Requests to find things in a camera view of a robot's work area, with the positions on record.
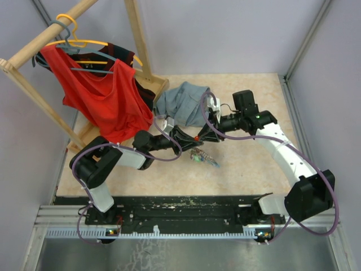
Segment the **wooden rod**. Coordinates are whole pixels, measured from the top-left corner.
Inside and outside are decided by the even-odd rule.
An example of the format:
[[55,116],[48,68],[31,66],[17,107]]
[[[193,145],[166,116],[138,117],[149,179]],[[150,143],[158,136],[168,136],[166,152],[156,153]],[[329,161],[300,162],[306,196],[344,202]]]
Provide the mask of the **wooden rod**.
[[55,112],[55,110],[17,69],[4,59],[0,59],[0,66],[6,76],[9,77],[31,100],[33,100],[48,117],[62,128],[80,149],[85,147],[85,144],[80,137],[74,133],[72,128],[70,128],[69,125]]
[[140,21],[137,0],[124,0],[124,4],[128,13],[131,30],[135,45],[137,47],[139,59],[143,62],[142,70],[144,78],[149,82],[153,82],[151,65],[149,62],[148,51],[144,39],[142,22]]
[[[67,14],[74,19],[77,19],[82,15],[88,8],[90,8],[98,0],[82,0],[70,9]],[[59,18],[66,26],[70,25],[72,21],[67,18]],[[20,51],[18,51],[12,58],[9,59],[10,64],[15,68],[19,69],[24,65],[33,55],[40,51],[46,44],[48,44],[53,38],[60,34],[64,28],[59,24],[52,24],[40,33],[35,39],[25,45]]]

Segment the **wooden clothes rack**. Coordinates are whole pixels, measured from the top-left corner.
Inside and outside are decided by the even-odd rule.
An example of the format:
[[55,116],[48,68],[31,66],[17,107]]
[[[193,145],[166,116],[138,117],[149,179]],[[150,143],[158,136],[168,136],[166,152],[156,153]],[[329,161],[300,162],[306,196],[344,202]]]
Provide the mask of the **wooden clothes rack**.
[[[77,19],[85,11],[87,11],[98,0],[82,0],[67,12],[67,15]],[[137,47],[138,56],[143,62],[142,70],[136,70],[135,78],[146,89],[152,90],[156,94],[156,99],[168,85],[168,80],[151,72],[146,43],[142,24],[140,22],[137,0],[124,0],[127,9],[131,30],[135,45]],[[67,18],[59,18],[66,26],[72,22]],[[55,110],[44,100],[39,92],[29,83],[28,80],[18,71],[33,55],[38,53],[41,48],[55,38],[64,28],[58,24],[52,24],[40,33],[36,38],[25,45],[20,51],[13,55],[9,60],[0,59],[1,70],[9,77],[34,103],[44,111],[60,128],[62,128],[70,137],[72,142],[68,148],[74,152],[78,152],[84,148],[95,137],[99,136],[99,128],[88,123],[82,128],[79,134],[76,134],[72,128],[55,112]],[[128,146],[133,142],[128,139],[122,145]]]

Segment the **black and white robotic arm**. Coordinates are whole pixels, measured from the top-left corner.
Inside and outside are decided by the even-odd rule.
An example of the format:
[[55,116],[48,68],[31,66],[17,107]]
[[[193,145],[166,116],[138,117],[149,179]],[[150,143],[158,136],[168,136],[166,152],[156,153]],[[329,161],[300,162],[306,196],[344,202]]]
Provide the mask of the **black and white robotic arm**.
[[[271,154],[291,186],[291,191],[287,195],[268,194],[261,197],[255,203],[255,208],[259,210],[260,215],[290,215],[295,221],[301,222],[331,208],[333,200],[324,181],[305,159],[286,146],[291,143],[277,119],[268,111],[259,112],[250,90],[234,93],[233,99],[236,110],[229,115],[221,116],[219,99],[215,103],[212,98],[208,98],[209,122],[223,134],[241,129],[252,136],[278,138],[279,141],[257,137],[255,140]],[[205,124],[197,137],[191,137],[183,132],[177,125],[174,125],[174,120],[169,117],[164,120],[162,129],[179,143],[182,151],[201,146],[207,141],[224,141],[224,137],[215,133],[208,124]],[[81,156],[74,166],[75,172],[89,189],[94,206],[101,212],[107,212],[114,205],[114,200],[104,181],[115,165],[145,170],[153,162],[152,158],[116,146],[97,148],[83,154],[86,150],[105,143],[108,141],[103,137],[94,139],[72,159],[70,164],[72,167],[77,157]],[[179,154],[178,146],[164,135],[152,135],[143,130],[134,137],[133,146],[150,157],[151,152],[167,148],[172,148],[175,154]],[[322,173],[334,189],[333,174],[329,170]]]

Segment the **folded blue-gray garment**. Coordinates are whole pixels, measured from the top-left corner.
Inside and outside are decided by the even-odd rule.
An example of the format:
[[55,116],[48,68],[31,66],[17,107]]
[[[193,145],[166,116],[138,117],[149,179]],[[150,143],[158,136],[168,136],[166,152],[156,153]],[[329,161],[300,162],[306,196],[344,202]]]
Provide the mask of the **folded blue-gray garment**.
[[203,126],[200,99],[209,90],[207,86],[196,86],[184,82],[178,88],[162,93],[156,103],[156,115],[169,115],[180,126]]

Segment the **red shirt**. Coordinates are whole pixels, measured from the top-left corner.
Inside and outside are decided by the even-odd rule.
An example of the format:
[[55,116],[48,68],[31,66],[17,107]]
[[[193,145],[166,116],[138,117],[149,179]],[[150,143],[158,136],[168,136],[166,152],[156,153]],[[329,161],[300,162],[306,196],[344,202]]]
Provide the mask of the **red shirt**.
[[105,77],[81,68],[56,45],[41,49],[41,54],[62,85],[63,104],[81,111],[107,140],[117,143],[127,140],[140,130],[148,130],[153,114],[141,99],[135,85],[135,70],[117,59]]

